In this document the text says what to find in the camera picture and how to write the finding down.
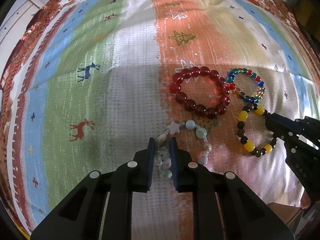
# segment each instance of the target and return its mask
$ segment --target red beaded bracelet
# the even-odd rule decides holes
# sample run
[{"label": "red beaded bracelet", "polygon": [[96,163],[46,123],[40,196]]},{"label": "red beaded bracelet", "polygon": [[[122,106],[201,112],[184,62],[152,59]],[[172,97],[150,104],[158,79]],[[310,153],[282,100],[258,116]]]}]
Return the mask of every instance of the red beaded bracelet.
[{"label": "red beaded bracelet", "polygon": [[[185,79],[191,77],[207,77],[215,82],[215,84],[221,87],[219,104],[215,107],[206,108],[204,105],[197,105],[192,99],[188,99],[186,93],[181,92],[181,85]],[[226,80],[219,76],[219,72],[216,70],[210,71],[208,67],[202,66],[201,68],[193,67],[191,69],[183,69],[180,73],[175,73],[172,77],[173,83],[170,85],[169,89],[173,94],[176,94],[176,101],[179,104],[184,105],[186,111],[195,111],[198,116],[206,116],[209,119],[214,119],[217,115],[222,115],[226,112],[226,106],[229,105],[230,99],[228,95],[230,94],[230,89],[226,85]]]}]

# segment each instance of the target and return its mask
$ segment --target blue stripe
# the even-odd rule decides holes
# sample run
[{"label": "blue stripe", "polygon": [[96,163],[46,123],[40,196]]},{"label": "blue stripe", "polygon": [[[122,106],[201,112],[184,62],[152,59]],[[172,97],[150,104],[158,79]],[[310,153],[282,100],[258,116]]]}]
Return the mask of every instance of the blue stripe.
[{"label": "blue stripe", "polygon": [[60,26],[51,44],[46,48],[40,59],[41,67],[35,76],[33,88],[26,93],[29,104],[25,110],[24,127],[22,131],[23,150],[21,154],[25,157],[28,196],[31,202],[31,210],[36,223],[39,224],[50,212],[48,198],[48,182],[46,178],[45,165],[42,156],[42,138],[44,131],[44,118],[46,111],[48,80],[56,73],[61,54],[68,47],[74,35],[74,29],[81,23],[84,15],[95,5],[98,0],[87,0],[75,8],[73,13]]},{"label": "blue stripe", "polygon": [[280,48],[283,50],[287,66],[289,67],[290,72],[293,75],[293,83],[296,87],[298,93],[298,101],[300,103],[302,115],[304,116],[304,112],[311,113],[310,109],[310,101],[309,96],[307,94],[307,84],[304,82],[304,77],[301,69],[305,68],[305,66],[301,66],[298,63],[298,60],[295,58],[295,53],[288,46],[288,41],[284,40],[281,35],[278,34],[277,29],[275,29],[270,23],[268,23],[265,17],[268,17],[266,14],[263,16],[262,10],[257,10],[255,6],[252,4],[245,2],[244,0],[235,0],[238,4],[240,4],[251,16],[253,16],[259,23],[261,23],[268,34],[278,43]]}]

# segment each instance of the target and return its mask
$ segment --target black bead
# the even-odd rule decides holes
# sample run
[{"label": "black bead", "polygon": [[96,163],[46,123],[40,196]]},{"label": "black bead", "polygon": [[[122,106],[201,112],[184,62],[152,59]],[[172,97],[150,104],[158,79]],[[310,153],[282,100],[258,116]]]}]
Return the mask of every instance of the black bead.
[{"label": "black bead", "polygon": [[267,150],[265,148],[261,148],[260,151],[262,153],[262,156],[266,155],[266,153],[267,153]]},{"label": "black bead", "polygon": [[240,98],[240,99],[243,99],[244,96],[245,96],[245,93],[243,93],[243,92],[240,92],[240,93],[239,93],[239,98]]},{"label": "black bead", "polygon": [[262,152],[258,150],[258,152],[256,153],[256,157],[260,158],[262,156]]},{"label": "black bead", "polygon": [[239,129],[239,130],[237,131],[237,136],[240,137],[240,138],[243,137],[244,134],[245,134],[245,132],[244,132],[243,129]]},{"label": "black bead", "polygon": [[247,107],[247,106],[244,106],[244,107],[242,108],[242,111],[246,111],[246,112],[248,113],[248,112],[250,112],[250,108]]},{"label": "black bead", "polygon": [[273,138],[270,145],[272,146],[272,148],[274,148],[277,144],[277,139],[276,138]]},{"label": "black bead", "polygon": [[250,152],[252,156],[255,156],[258,153],[257,149],[254,149],[252,152]]},{"label": "black bead", "polygon": [[244,127],[244,122],[242,121],[238,122],[237,126],[239,129],[242,129]]},{"label": "black bead", "polygon": [[241,137],[240,142],[241,142],[242,144],[246,144],[246,143],[248,142],[247,136]]},{"label": "black bead", "polygon": [[253,110],[253,103],[247,103],[247,105],[246,105],[247,107],[249,107],[249,109],[250,109],[250,111],[252,111]]}]

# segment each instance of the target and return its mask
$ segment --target printed bedspread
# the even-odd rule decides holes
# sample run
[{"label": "printed bedspread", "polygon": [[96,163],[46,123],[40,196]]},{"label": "printed bedspread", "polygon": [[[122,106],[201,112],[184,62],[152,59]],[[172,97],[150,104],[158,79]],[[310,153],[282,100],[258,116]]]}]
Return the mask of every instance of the printed bedspread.
[{"label": "printed bedspread", "polygon": [[[50,0],[1,80],[1,199],[12,219],[30,235],[90,171],[115,170],[172,120],[188,119],[208,131],[210,171],[234,171],[265,203],[300,206],[304,190],[283,142],[261,158],[240,144],[235,95],[214,120],[175,102],[172,75],[203,65],[222,76],[250,68],[265,82],[260,104],[269,112],[319,118],[319,61],[281,0]],[[255,91],[245,76],[235,83]],[[216,105],[207,79],[182,86],[197,103]],[[246,135],[257,146],[272,137],[255,114]],[[201,156],[194,133],[181,129],[176,138],[194,160]],[[191,240],[191,197],[155,167],[151,191],[133,195],[132,239]]]}]

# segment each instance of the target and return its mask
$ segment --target beaded bracelet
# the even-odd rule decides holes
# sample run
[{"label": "beaded bracelet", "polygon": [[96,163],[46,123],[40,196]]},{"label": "beaded bracelet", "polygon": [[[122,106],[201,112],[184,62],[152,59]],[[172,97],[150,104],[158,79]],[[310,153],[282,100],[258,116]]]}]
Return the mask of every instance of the beaded bracelet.
[{"label": "beaded bracelet", "polygon": [[[217,86],[221,87],[221,97],[219,98],[220,103],[217,106],[206,108],[204,105],[197,105],[194,100],[188,99],[186,93],[181,92],[180,84],[182,84],[185,79],[198,76],[209,76]],[[196,115],[201,117],[206,116],[209,119],[214,119],[217,115],[222,115],[226,112],[226,106],[230,104],[230,98],[228,97],[230,89],[228,86],[225,86],[226,80],[223,77],[219,77],[218,71],[210,71],[206,66],[202,66],[201,68],[194,66],[191,69],[183,69],[180,73],[175,73],[172,80],[173,83],[169,86],[169,89],[173,94],[176,94],[177,103],[184,105],[184,109],[186,111],[195,111]]]},{"label": "beaded bracelet", "polygon": [[167,126],[167,130],[164,132],[164,134],[160,135],[156,140],[158,147],[155,154],[155,163],[159,167],[159,170],[161,172],[160,177],[162,179],[167,180],[172,177],[172,172],[169,170],[169,168],[171,167],[171,158],[168,150],[169,147],[164,146],[167,135],[180,133],[180,128],[183,126],[185,126],[188,130],[196,130],[196,136],[199,139],[203,139],[204,154],[199,158],[198,162],[202,165],[208,163],[208,155],[209,152],[212,150],[212,146],[207,139],[207,130],[197,125],[193,120],[188,120],[186,122],[181,123],[176,123],[172,121],[171,124]]},{"label": "beaded bracelet", "polygon": [[275,147],[275,145],[277,144],[277,139],[276,137],[274,137],[272,139],[272,141],[270,142],[270,144],[265,145],[265,147],[261,148],[260,150],[258,150],[254,143],[250,140],[248,140],[247,136],[245,136],[245,132],[244,132],[244,122],[247,120],[248,117],[248,113],[250,111],[255,111],[256,114],[259,115],[264,115],[264,116],[268,116],[270,115],[270,113],[268,113],[268,111],[266,109],[263,108],[263,106],[258,106],[256,103],[248,103],[246,106],[244,106],[244,108],[242,109],[242,111],[240,112],[239,116],[238,116],[238,132],[237,132],[237,136],[240,138],[240,142],[244,145],[244,148],[251,153],[252,156],[256,156],[256,157],[261,157],[263,155],[267,155],[269,154],[272,149]]},{"label": "beaded bracelet", "polygon": [[[251,77],[255,83],[256,86],[259,87],[259,91],[254,96],[246,96],[244,92],[240,90],[240,88],[236,87],[236,85],[233,83],[235,76],[239,73],[242,73],[244,75],[247,75]],[[228,78],[226,81],[229,83],[230,90],[233,90],[233,93],[242,99],[245,103],[258,103],[260,99],[263,97],[265,93],[264,88],[264,82],[261,80],[260,76],[257,76],[256,73],[253,73],[252,70],[246,69],[246,68],[234,68],[232,71],[228,73]]]}]

